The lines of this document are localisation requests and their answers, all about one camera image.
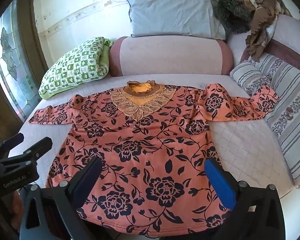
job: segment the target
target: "stained glass window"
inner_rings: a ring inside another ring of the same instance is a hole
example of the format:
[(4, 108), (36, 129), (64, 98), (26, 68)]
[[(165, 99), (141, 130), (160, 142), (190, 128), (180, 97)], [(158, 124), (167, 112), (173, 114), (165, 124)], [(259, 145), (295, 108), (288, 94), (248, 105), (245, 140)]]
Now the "stained glass window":
[(22, 51), (16, 7), (13, 0), (0, 18), (0, 84), (24, 122), (41, 98)]

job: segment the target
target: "shirt sleeve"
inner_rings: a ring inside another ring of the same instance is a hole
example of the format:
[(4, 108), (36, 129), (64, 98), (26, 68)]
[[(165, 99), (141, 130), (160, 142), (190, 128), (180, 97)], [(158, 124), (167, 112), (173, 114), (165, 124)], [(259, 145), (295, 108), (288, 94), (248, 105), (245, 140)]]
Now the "shirt sleeve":
[(279, 96), (268, 85), (262, 86), (251, 98), (231, 97), (220, 84), (202, 90), (198, 111), (208, 121), (247, 121), (264, 118), (279, 101)]
[(58, 106), (47, 106), (44, 109), (35, 111), (34, 116), (29, 123), (38, 124), (68, 124), (74, 121), (74, 118), (87, 108), (91, 107), (91, 97), (83, 98), (80, 95), (73, 96), (68, 102)]

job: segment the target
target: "bed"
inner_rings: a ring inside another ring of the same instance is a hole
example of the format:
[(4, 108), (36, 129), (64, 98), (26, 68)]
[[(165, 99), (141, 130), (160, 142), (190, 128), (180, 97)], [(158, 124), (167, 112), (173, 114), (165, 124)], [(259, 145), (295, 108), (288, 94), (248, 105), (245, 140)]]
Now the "bed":
[[(230, 76), (205, 74), (154, 74), (111, 77), (94, 81), (77, 88), (59, 93), (48, 100), (42, 100), (35, 110), (48, 105), (67, 102), (73, 95), (88, 96), (110, 88), (122, 87), (127, 81), (145, 82), (155, 80), (157, 83), (193, 86), (204, 88), (209, 83), (222, 84), (231, 96), (249, 97)], [(273, 183), (277, 186), (279, 196), (290, 192), (294, 185), (290, 179), (280, 146), (272, 130), (264, 120), (246, 122), (210, 122), (213, 141), (221, 157), (223, 167), (236, 179), (247, 181), (253, 187), (266, 187)], [(28, 120), (20, 132), (25, 141), (12, 149), (9, 156), (21, 154), (25, 149), (48, 136), (53, 141), (52, 149), (38, 160), (39, 179), (36, 183), (45, 187), (50, 165), (70, 129), (66, 125), (29, 124)]]

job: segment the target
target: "floral shirt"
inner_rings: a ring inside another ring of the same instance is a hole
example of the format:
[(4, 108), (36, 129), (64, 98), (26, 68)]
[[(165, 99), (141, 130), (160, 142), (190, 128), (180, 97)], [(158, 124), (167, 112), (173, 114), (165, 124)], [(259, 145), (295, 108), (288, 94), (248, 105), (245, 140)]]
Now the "floral shirt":
[(71, 177), (97, 156), (103, 171), (81, 218), (116, 231), (172, 236), (222, 224), (224, 208), (204, 173), (204, 161), (220, 162), (208, 121), (260, 119), (279, 100), (263, 86), (251, 98), (230, 97), (220, 84), (205, 90), (165, 86), (170, 101), (139, 122), (121, 112), (111, 92), (76, 95), (37, 110), (30, 123), (73, 123), (51, 165), (47, 186)]

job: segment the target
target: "blue gripper pad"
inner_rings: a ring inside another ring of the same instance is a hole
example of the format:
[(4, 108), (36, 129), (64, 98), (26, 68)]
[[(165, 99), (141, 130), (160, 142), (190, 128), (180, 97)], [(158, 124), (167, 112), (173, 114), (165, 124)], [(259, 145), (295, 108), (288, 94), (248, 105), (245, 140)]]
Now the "blue gripper pad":
[(222, 205), (232, 211), (236, 203), (235, 191), (227, 182), (225, 171), (223, 171), (222, 167), (220, 167), (221, 169), (218, 168), (217, 165), (220, 167), (217, 162), (213, 162), (212, 159), (207, 159), (204, 162), (204, 171)]

